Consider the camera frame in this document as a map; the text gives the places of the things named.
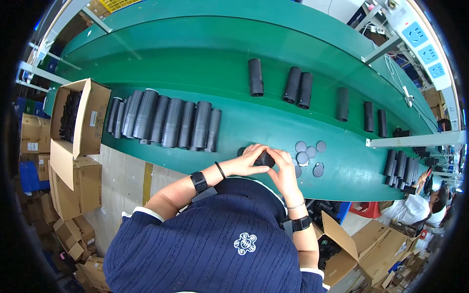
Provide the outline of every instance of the yellow crate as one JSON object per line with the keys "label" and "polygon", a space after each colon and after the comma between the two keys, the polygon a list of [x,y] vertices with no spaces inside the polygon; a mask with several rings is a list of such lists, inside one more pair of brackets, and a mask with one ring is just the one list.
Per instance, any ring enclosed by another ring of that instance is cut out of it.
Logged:
{"label": "yellow crate", "polygon": [[114,12],[126,7],[127,5],[140,1],[141,0],[99,0],[99,2],[103,3],[104,7],[106,7],[110,12]]}

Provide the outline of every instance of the silver bracelet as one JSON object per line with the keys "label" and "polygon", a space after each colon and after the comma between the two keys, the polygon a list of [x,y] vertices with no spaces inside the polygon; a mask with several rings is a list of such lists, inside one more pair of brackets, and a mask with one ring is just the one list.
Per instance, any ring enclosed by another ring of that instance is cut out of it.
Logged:
{"label": "silver bracelet", "polygon": [[299,208],[299,207],[301,207],[301,206],[302,206],[302,205],[304,205],[305,203],[306,203],[306,199],[304,199],[304,198],[303,198],[303,203],[302,203],[302,204],[300,204],[300,205],[297,205],[297,206],[295,206],[295,207],[291,207],[291,208],[290,208],[290,207],[287,207],[287,204],[286,204],[286,203],[285,203],[285,204],[283,204],[283,205],[284,205],[284,206],[285,206],[287,209],[290,209],[290,210],[292,210],[292,209],[296,209],[296,208]]}

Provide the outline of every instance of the worker in background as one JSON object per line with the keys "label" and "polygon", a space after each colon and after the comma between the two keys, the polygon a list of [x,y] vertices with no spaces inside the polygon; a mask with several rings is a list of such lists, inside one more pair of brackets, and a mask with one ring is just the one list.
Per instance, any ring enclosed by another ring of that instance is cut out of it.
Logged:
{"label": "worker in background", "polygon": [[378,206],[381,214],[406,225],[425,223],[433,214],[440,216],[439,213],[446,209],[448,190],[445,186],[442,186],[437,191],[432,190],[430,198],[427,201],[425,198],[418,195],[425,184],[427,176],[428,173],[426,171],[423,172],[418,178],[417,184],[412,185],[412,187],[417,188],[416,194],[406,194],[406,198],[402,200],[380,202]]}
{"label": "worker in background", "polygon": [[[253,166],[263,151],[278,172]],[[226,178],[256,173],[270,175],[285,204],[259,181]],[[105,256],[106,282],[115,293],[326,292],[304,203],[290,154],[251,145],[124,214]]]}

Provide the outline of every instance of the black bracelet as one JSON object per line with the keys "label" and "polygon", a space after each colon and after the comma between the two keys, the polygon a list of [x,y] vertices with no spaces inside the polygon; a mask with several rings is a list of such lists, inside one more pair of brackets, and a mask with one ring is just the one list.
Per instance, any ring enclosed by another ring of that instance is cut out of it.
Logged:
{"label": "black bracelet", "polygon": [[220,168],[220,165],[218,165],[218,162],[217,162],[217,161],[215,161],[215,165],[217,165],[218,170],[220,170],[220,173],[221,173],[221,176],[223,176],[223,179],[226,179],[225,173],[223,173],[223,170]]}

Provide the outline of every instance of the blue power socket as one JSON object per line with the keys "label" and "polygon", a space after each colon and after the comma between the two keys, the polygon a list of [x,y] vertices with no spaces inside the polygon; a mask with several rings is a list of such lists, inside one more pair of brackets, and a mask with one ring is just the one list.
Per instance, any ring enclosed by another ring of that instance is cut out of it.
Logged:
{"label": "blue power socket", "polygon": [[438,55],[432,45],[428,45],[422,50],[419,50],[418,54],[420,55],[425,64],[430,64],[438,60]]}
{"label": "blue power socket", "polygon": [[437,78],[437,77],[445,75],[445,71],[441,63],[437,63],[431,67],[428,67],[428,71],[430,72],[430,75],[433,78]]}
{"label": "blue power socket", "polygon": [[425,35],[418,22],[412,23],[402,31],[402,34],[414,48],[428,41],[428,37]]}

